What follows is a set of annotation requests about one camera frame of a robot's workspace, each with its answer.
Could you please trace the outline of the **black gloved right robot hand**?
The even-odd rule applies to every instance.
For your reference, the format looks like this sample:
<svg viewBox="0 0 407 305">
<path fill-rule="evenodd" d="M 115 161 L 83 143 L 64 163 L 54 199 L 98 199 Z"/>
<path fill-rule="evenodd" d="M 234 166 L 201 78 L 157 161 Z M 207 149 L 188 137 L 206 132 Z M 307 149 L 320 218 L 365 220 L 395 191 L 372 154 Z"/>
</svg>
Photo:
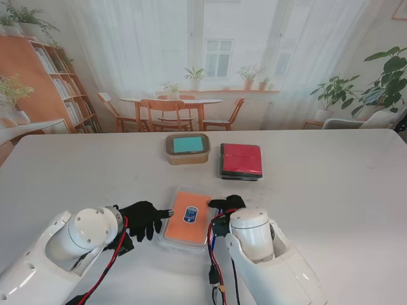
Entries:
<svg viewBox="0 0 407 305">
<path fill-rule="evenodd" d="M 208 206 L 220 210 L 223 214 L 246 207 L 242 197 L 236 194 L 229 195 L 225 199 L 210 200 Z"/>
</svg>

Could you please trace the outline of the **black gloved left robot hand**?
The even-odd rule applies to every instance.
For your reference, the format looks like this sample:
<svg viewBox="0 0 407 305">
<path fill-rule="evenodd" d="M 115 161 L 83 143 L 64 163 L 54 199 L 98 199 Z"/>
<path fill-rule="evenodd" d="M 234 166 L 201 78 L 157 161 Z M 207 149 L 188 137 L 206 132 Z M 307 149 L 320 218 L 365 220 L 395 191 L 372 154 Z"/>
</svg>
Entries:
<svg viewBox="0 0 407 305">
<path fill-rule="evenodd" d="M 130 237 L 136 237 L 138 242 L 145 238 L 151 241 L 154 233 L 161 231 L 162 220 L 174 215 L 173 210 L 157 210 L 149 201 L 138 201 L 119 212 L 128 219 Z"/>
</svg>

